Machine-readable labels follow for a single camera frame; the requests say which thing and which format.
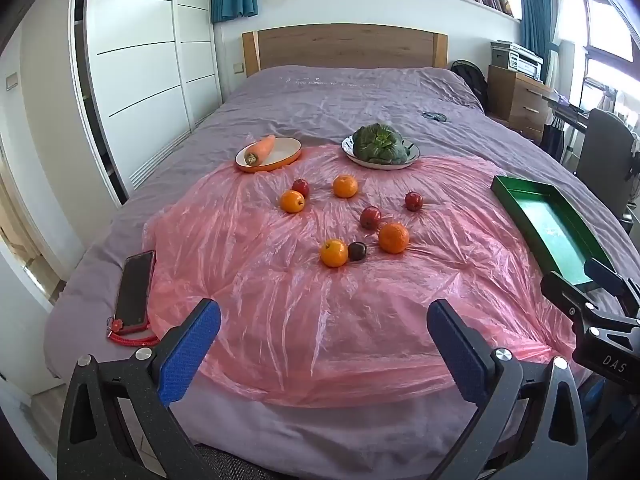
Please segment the red apple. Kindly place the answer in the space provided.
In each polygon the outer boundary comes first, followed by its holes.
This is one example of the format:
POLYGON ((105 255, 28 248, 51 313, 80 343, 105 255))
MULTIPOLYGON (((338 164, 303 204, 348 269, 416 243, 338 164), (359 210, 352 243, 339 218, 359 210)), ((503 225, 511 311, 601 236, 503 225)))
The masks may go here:
POLYGON ((361 211, 359 223, 367 231, 375 231, 382 220, 381 211, 378 207, 367 206, 361 211))
POLYGON ((418 192, 409 192, 405 196, 405 207, 408 211, 416 212, 423 207, 423 197, 418 192))
POLYGON ((307 198, 309 196, 310 187, 305 179, 296 179, 292 184, 292 190, 307 198))

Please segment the orange mandarin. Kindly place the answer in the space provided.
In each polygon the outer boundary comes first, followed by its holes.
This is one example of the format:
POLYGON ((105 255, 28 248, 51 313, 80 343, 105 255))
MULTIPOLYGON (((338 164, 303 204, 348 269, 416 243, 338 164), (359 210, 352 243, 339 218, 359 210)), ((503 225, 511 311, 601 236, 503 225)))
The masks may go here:
POLYGON ((339 198, 352 198, 359 190, 358 181, 350 174, 341 174, 332 183, 333 193, 339 198))
POLYGON ((336 269, 348 261, 348 246, 337 238, 325 240, 319 250, 320 261, 328 268, 336 269))
POLYGON ((400 223, 386 223, 378 231, 378 246, 388 254, 401 254, 407 249, 409 242, 409 231, 400 223))
POLYGON ((287 190, 279 200, 280 208, 287 214, 298 214, 306 205, 306 198, 295 190, 287 190))

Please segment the dark plum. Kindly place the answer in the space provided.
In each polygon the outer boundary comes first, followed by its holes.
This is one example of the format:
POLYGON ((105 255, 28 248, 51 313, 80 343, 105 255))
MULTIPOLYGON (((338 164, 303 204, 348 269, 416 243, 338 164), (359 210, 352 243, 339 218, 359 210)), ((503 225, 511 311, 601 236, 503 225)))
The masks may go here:
POLYGON ((347 247, 350 261, 361 261, 367 257, 368 248, 363 242, 352 242, 347 247))

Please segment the green rectangular tray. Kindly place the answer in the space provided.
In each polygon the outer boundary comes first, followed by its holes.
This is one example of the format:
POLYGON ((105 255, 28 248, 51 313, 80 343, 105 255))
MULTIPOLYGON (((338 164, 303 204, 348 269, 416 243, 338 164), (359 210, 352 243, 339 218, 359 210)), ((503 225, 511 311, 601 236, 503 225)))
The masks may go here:
POLYGON ((512 219, 542 273, 558 272, 583 292, 599 285, 585 274, 593 258, 610 266, 593 232, 577 210, 553 185, 497 176, 491 191, 512 219))

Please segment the smartphone in red case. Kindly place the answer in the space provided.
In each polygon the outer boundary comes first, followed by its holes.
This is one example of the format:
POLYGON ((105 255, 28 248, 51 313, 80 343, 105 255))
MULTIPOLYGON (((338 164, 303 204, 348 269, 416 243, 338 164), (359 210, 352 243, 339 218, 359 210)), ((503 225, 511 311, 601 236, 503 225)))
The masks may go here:
POLYGON ((154 266, 154 250, 140 252, 126 259, 111 322, 113 333, 139 333, 148 327, 148 298, 154 266))

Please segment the dark blue tote bag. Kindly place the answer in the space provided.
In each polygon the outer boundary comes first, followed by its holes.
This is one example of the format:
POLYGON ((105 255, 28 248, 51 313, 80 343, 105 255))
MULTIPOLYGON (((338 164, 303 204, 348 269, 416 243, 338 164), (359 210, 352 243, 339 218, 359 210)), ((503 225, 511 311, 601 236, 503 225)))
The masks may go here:
POLYGON ((564 131, 556 125, 545 125, 539 147, 557 162, 564 153, 564 131))

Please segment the white enamel plate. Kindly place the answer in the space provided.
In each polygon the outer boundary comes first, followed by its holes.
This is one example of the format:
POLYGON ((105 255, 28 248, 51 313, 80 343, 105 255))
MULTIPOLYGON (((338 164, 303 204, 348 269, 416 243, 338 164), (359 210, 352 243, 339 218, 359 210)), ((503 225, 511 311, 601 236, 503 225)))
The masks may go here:
POLYGON ((410 167, 421 156, 420 148, 418 148, 416 144, 409 143, 407 140, 403 140, 402 145, 408 151, 407 160, 403 164, 379 164, 378 162, 366 162, 365 160, 357 158, 354 154, 354 139, 352 138, 352 136, 346 136, 346 138, 342 140, 341 148, 345 155, 352 162, 361 167, 375 170, 393 171, 410 167))

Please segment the black backpack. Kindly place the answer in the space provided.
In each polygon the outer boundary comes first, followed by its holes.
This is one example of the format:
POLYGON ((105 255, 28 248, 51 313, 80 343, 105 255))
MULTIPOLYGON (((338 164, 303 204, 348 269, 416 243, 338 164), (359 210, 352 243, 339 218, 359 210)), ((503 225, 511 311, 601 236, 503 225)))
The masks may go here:
POLYGON ((474 96, 478 99, 478 102, 480 102, 484 112, 487 112, 488 83, 482 71, 474 63, 465 60, 452 62, 450 70, 465 81, 474 96))

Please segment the white printer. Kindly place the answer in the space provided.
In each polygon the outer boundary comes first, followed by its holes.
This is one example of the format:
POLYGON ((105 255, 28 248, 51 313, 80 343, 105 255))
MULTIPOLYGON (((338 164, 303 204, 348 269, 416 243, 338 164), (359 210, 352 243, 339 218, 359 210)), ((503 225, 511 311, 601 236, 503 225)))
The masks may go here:
POLYGON ((500 40, 491 44, 491 64, 541 81, 544 59, 519 44, 500 40))

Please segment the pink plastic sheet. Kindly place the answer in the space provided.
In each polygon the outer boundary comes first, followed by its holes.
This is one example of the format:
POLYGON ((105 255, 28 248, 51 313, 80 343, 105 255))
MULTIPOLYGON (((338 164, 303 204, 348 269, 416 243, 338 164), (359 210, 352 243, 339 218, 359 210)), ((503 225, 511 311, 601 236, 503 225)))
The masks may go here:
POLYGON ((448 388, 452 379, 425 324, 446 299, 492 346, 525 361, 569 356, 570 321, 544 299, 541 273, 523 237, 491 193, 498 174, 474 156, 427 156, 399 171, 352 164, 334 145, 294 164, 244 174, 225 164, 146 222, 143 246, 156 263, 149 298, 154 333, 180 324, 203 298, 218 302, 220 332, 201 365, 217 386, 243 398, 296 408, 392 402, 448 388), (334 195, 341 174, 358 181, 334 195), (303 211, 281 195, 310 187, 303 211), (405 196, 424 203, 412 212, 405 196), (375 231, 360 226, 375 206, 375 231), (398 255, 378 231, 410 235, 398 255), (320 261, 330 238, 367 245, 367 257, 332 269, 320 261))

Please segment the green leafy vegetable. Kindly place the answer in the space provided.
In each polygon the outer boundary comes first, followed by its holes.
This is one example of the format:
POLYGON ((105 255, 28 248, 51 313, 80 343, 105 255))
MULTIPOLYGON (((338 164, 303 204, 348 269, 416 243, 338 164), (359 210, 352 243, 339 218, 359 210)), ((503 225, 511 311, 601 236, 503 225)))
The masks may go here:
POLYGON ((363 126, 352 135, 352 152, 364 162, 401 165, 409 159, 409 151, 402 135, 388 125, 363 126))

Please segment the orange carrot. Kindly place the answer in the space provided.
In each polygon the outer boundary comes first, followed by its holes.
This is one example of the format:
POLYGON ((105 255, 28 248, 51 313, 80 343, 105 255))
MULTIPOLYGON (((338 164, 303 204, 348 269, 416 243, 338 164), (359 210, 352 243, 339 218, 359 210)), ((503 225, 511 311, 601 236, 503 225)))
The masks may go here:
POLYGON ((259 141, 250 144, 244 152, 244 162, 247 166, 260 166, 273 150, 275 140, 276 136, 274 134, 270 134, 269 136, 265 136, 259 141))

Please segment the orange oval dish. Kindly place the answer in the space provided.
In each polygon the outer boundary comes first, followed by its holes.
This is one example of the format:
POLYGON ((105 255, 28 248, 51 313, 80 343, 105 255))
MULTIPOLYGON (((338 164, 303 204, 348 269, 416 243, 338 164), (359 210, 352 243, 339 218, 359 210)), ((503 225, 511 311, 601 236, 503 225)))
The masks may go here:
POLYGON ((235 155, 235 167, 244 172, 271 171, 292 164, 302 154, 303 148, 299 140, 288 136, 276 136, 274 147, 267 159, 257 167, 250 167, 244 162, 245 148, 235 155))

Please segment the wooden headboard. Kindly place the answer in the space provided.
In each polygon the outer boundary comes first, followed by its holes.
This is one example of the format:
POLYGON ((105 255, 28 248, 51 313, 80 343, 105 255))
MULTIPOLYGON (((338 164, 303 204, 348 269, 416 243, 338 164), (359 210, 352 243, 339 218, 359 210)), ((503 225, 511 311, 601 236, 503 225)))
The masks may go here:
POLYGON ((448 37, 439 32, 373 24, 310 24, 244 32, 245 73, 279 66, 445 68, 448 37))

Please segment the white sliding wardrobe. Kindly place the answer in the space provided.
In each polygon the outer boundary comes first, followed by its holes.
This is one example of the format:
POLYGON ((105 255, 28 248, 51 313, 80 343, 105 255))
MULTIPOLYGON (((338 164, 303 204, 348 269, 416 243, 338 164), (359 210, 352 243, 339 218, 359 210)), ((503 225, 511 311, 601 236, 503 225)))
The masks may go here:
POLYGON ((120 202, 221 104, 210 0, 76 0, 96 142, 120 202))

